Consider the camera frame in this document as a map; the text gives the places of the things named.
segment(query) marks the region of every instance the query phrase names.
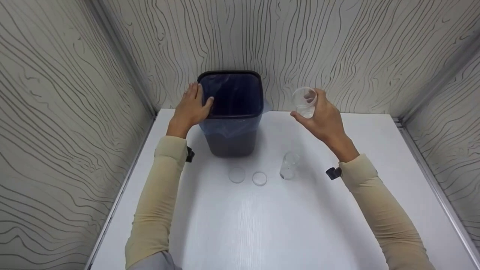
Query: hand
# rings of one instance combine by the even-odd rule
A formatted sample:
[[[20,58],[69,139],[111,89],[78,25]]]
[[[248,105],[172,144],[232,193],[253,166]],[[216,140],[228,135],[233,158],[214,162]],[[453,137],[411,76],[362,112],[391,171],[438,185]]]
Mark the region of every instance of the hand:
[[[185,139],[191,127],[207,118],[213,105],[213,97],[209,97],[205,106],[202,106],[203,93],[201,84],[189,84],[168,124],[167,135]]]
[[[326,98],[326,93],[318,88],[315,112],[311,118],[305,118],[296,111],[290,113],[315,137],[323,141],[341,162],[349,162],[359,156],[353,142],[345,133],[340,111]]]

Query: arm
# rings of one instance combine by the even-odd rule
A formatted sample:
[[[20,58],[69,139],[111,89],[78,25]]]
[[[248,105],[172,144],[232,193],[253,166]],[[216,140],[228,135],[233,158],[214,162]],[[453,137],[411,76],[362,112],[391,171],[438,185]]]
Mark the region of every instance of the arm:
[[[338,157],[342,180],[357,201],[391,270],[434,270],[412,221],[378,177],[365,155],[360,155],[345,134],[340,112],[317,92],[312,118],[291,115]]]
[[[213,104],[202,106],[202,87],[190,84],[155,149],[155,159],[133,216],[125,246],[126,269],[177,269],[168,253],[168,235],[177,199],[180,174],[187,158],[190,128],[207,117]]]

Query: forearm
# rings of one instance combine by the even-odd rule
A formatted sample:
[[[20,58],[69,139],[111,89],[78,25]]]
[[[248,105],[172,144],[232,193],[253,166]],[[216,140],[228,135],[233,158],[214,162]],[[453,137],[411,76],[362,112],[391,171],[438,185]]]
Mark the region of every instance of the forearm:
[[[187,142],[183,138],[165,136],[158,143],[125,246],[126,268],[149,255],[168,250],[168,235],[186,156]]]
[[[380,180],[370,160],[358,154],[349,138],[329,147],[341,161],[342,180],[365,216],[389,269],[434,269],[415,226]]]

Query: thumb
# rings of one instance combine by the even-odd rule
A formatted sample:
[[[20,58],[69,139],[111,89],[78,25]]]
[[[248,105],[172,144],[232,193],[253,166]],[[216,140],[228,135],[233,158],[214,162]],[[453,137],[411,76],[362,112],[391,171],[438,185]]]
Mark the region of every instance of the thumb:
[[[293,116],[293,118],[295,118],[295,120],[297,120],[297,122],[299,122],[300,124],[302,124],[304,127],[307,127],[307,124],[308,124],[308,118],[305,118],[303,116],[301,116],[298,112],[296,111],[293,111],[290,113],[291,116]]]
[[[209,97],[207,99],[207,102],[205,102],[205,106],[203,106],[202,108],[207,115],[210,113],[210,109],[212,108],[213,99],[214,99],[213,97]]]

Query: patterned wall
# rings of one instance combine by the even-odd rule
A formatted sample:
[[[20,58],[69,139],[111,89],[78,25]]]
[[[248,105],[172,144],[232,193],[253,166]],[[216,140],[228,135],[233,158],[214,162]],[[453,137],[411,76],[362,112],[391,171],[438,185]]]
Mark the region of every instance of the patterned wall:
[[[477,0],[104,0],[159,108],[208,70],[249,69],[275,110],[318,86],[398,116],[479,26]]]
[[[480,54],[407,124],[480,250]]]
[[[150,116],[81,0],[0,0],[0,269],[82,269]]]

